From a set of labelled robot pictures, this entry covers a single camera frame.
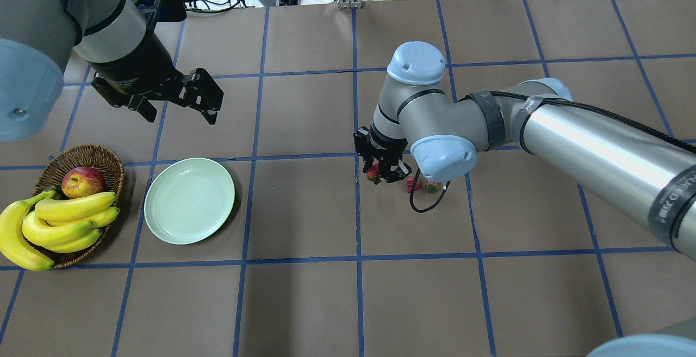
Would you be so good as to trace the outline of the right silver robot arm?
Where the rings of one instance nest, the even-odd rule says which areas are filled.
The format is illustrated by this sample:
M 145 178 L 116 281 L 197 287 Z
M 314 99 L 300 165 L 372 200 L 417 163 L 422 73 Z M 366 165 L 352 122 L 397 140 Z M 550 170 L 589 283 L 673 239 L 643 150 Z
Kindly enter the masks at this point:
M 677 253 L 694 259 L 694 147 L 598 107 L 563 82 L 532 79 L 455 101 L 440 89 L 437 47 L 408 41 L 388 66 L 372 122 L 353 132 L 374 184 L 411 174 L 440 182 L 468 174 L 482 152 L 513 143 L 559 169 Z

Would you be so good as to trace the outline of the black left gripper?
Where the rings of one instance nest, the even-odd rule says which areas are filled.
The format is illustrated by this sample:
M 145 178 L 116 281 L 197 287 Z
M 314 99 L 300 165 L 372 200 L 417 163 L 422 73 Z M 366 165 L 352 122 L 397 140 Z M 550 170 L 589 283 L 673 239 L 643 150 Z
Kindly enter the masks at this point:
M 174 102 L 198 111 L 215 125 L 224 92 L 203 68 L 187 75 L 177 70 L 161 42 L 142 42 L 126 57 L 92 63 L 95 76 L 90 85 L 113 107 L 125 107 L 154 123 L 158 110 L 149 100 Z

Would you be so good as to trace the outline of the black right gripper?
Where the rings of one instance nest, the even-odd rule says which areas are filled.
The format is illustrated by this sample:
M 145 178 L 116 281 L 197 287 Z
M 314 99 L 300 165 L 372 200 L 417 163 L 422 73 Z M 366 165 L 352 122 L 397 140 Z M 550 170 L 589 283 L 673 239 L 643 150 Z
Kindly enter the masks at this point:
M 356 154 L 362 159 L 362 173 L 365 175 L 372 164 L 380 165 L 380 176 L 387 176 L 388 183 L 407 179 L 412 168 L 403 163 L 407 139 L 388 137 L 375 127 L 359 127 L 353 132 Z

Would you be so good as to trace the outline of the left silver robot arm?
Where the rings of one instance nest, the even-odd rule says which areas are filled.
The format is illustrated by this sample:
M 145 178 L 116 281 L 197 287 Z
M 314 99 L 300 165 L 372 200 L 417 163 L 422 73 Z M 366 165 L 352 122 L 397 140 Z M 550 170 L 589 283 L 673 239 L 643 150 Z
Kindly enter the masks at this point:
M 159 21 L 184 20 L 191 1 L 2 0 L 2 141 L 43 130 L 71 53 L 95 70 L 90 84 L 110 106 L 153 122 L 152 102 L 171 102 L 214 125 L 223 90 L 205 69 L 177 70 L 154 32 Z

